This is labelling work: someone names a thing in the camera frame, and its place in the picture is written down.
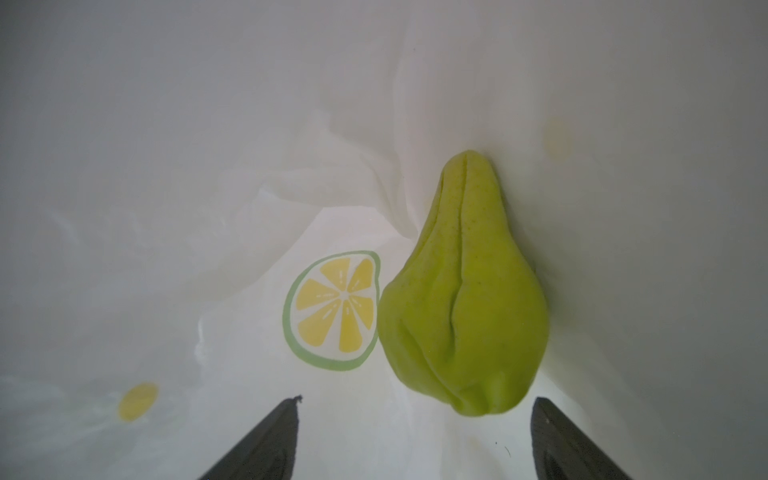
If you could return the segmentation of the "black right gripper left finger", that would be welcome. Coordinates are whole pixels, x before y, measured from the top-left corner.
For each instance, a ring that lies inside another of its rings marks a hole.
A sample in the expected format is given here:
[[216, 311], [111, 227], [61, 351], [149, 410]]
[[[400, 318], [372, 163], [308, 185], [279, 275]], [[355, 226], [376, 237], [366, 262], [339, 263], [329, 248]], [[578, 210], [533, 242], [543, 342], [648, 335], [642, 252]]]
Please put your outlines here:
[[302, 396], [281, 401], [200, 480], [290, 480], [296, 459]]

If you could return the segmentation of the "green fake pear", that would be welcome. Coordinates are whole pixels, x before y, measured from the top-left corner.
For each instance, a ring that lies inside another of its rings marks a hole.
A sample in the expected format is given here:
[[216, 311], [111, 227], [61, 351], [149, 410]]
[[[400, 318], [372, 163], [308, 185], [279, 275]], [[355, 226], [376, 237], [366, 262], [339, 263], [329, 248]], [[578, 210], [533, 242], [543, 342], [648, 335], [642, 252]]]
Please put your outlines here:
[[414, 250], [381, 295], [377, 328], [396, 377], [460, 415], [503, 414], [528, 393], [548, 343], [547, 303], [481, 154], [445, 164]]

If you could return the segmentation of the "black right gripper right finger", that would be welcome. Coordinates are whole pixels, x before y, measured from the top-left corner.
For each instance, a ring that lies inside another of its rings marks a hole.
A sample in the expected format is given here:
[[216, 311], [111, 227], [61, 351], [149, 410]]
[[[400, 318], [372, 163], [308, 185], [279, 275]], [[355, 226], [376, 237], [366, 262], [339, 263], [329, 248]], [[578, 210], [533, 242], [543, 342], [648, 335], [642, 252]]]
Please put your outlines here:
[[631, 480], [548, 398], [535, 399], [530, 432], [539, 480]]

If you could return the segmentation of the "white plastic bag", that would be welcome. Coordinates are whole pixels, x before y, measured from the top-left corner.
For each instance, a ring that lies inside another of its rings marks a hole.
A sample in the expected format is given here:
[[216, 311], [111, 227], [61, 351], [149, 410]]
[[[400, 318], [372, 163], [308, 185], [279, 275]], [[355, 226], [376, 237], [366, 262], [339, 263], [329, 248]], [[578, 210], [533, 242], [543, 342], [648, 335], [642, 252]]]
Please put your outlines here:
[[[388, 283], [475, 150], [550, 305], [503, 415], [287, 344]], [[532, 479], [551, 399], [635, 479], [767, 475], [763, 1], [5, 1], [1, 475], [197, 479], [286, 398], [297, 479]]]

